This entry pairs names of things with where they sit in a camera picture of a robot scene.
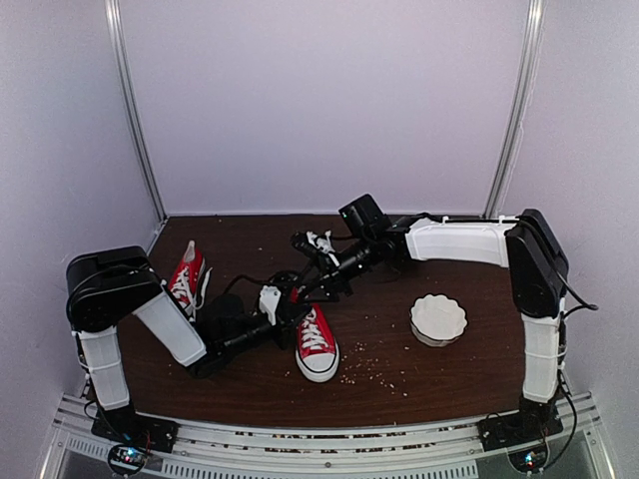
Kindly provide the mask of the aluminium corner post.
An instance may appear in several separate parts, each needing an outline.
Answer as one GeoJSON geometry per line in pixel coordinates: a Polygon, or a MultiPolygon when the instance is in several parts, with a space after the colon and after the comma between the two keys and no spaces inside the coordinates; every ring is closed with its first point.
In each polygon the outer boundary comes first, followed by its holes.
{"type": "Polygon", "coordinates": [[[545,1],[531,0],[528,2],[515,90],[498,156],[497,168],[483,210],[485,218],[493,219],[499,215],[514,173],[523,138],[524,117],[534,89],[545,10],[545,1]]]}
{"type": "Polygon", "coordinates": [[[124,99],[126,119],[129,126],[137,162],[140,166],[143,182],[148,191],[155,216],[159,223],[167,218],[156,176],[151,164],[149,151],[136,101],[133,79],[126,48],[126,39],[121,16],[121,2],[106,0],[104,2],[107,27],[114,52],[117,73],[124,99]]]}

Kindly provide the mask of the left aluminium corner post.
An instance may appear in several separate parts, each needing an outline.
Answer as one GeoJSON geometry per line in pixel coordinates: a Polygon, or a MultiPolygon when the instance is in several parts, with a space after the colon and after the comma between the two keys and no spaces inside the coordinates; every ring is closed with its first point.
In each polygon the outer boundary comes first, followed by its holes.
{"type": "Polygon", "coordinates": [[[137,162],[140,166],[143,182],[148,191],[155,216],[159,223],[167,218],[156,176],[151,164],[149,151],[136,101],[133,79],[126,48],[126,39],[121,16],[121,2],[106,0],[104,2],[107,27],[114,52],[117,73],[124,99],[126,119],[129,126],[137,162]]]}

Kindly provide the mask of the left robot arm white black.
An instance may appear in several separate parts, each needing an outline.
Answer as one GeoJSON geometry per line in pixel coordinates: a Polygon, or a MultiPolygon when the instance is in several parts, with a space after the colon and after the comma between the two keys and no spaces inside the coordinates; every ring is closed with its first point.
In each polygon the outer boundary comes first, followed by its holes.
{"type": "Polygon", "coordinates": [[[237,296],[225,293],[214,302],[216,314],[194,325],[136,245],[76,256],[67,265],[66,282],[66,316],[99,414],[123,443],[137,441],[145,429],[124,371],[119,342],[123,320],[136,317],[190,375],[204,379],[270,339],[284,344],[311,310],[292,298],[292,284],[281,280],[261,288],[254,312],[245,312],[237,296]]]}

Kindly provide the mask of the white scalloped ceramic bowl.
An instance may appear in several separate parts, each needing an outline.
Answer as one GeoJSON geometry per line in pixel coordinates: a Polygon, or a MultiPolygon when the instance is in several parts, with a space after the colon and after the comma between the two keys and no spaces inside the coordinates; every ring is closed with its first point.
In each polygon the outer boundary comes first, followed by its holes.
{"type": "Polygon", "coordinates": [[[409,324],[419,342],[429,347],[445,347],[464,333],[468,321],[457,300],[444,294],[428,294],[414,302],[409,324]]]}

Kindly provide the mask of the red canvas sneaker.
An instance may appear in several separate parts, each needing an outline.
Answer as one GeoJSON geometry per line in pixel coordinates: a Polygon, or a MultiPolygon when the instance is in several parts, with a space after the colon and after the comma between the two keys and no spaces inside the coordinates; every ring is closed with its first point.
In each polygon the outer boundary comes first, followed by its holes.
{"type": "Polygon", "coordinates": [[[304,378],[314,383],[328,382],[338,370],[338,343],[318,303],[297,326],[295,358],[304,378]]]}
{"type": "Polygon", "coordinates": [[[191,239],[169,282],[171,295],[191,323],[196,322],[197,313],[205,305],[210,276],[204,255],[191,239]]]}

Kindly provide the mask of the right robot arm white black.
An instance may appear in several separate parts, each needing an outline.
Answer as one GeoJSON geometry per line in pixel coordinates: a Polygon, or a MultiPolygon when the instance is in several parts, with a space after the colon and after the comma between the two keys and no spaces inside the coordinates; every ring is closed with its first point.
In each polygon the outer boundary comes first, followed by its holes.
{"type": "Polygon", "coordinates": [[[291,244],[318,270],[300,296],[321,288],[329,299],[350,292],[350,281],[378,263],[412,260],[479,262],[508,270],[515,308],[524,324],[525,372],[519,406],[510,415],[512,432],[529,441],[554,419],[560,369],[566,353],[565,298],[576,292],[568,282],[569,262],[541,211],[526,209],[497,219],[413,214],[392,219],[365,194],[339,214],[353,243],[342,251],[331,233],[296,233],[291,244]]]}

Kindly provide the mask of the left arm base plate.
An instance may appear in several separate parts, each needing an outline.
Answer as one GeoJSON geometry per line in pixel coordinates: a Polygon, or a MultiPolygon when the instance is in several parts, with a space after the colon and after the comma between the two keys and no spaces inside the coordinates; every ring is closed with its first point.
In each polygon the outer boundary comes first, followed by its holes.
{"type": "Polygon", "coordinates": [[[152,452],[171,453],[179,424],[175,421],[134,415],[107,415],[93,422],[91,433],[114,442],[135,446],[152,452]]]}

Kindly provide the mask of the right aluminium corner post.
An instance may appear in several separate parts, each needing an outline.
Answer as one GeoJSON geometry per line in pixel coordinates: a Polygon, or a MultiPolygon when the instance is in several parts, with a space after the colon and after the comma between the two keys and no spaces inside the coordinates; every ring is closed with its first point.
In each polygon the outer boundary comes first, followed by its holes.
{"type": "Polygon", "coordinates": [[[514,173],[523,138],[524,117],[534,89],[545,10],[545,1],[531,0],[528,2],[515,90],[498,156],[497,168],[483,210],[485,218],[493,219],[499,215],[514,173]]]}

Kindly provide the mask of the aluminium front rail frame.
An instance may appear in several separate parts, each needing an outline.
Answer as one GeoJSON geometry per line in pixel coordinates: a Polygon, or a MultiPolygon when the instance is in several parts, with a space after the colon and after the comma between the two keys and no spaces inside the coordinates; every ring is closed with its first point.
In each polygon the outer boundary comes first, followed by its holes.
{"type": "Polygon", "coordinates": [[[618,478],[591,394],[557,403],[562,432],[487,450],[478,417],[361,428],[268,428],[180,419],[169,452],[139,478],[523,478],[515,467],[548,449],[544,478],[618,478]]]}

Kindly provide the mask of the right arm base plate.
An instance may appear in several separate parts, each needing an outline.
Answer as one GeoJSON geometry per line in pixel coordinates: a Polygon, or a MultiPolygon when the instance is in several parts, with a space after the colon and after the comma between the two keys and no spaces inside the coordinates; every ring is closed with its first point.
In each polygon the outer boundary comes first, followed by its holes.
{"type": "Polygon", "coordinates": [[[544,438],[564,430],[559,418],[541,423],[535,416],[521,412],[506,415],[489,414],[477,423],[478,435],[484,451],[512,448],[544,438]]]}

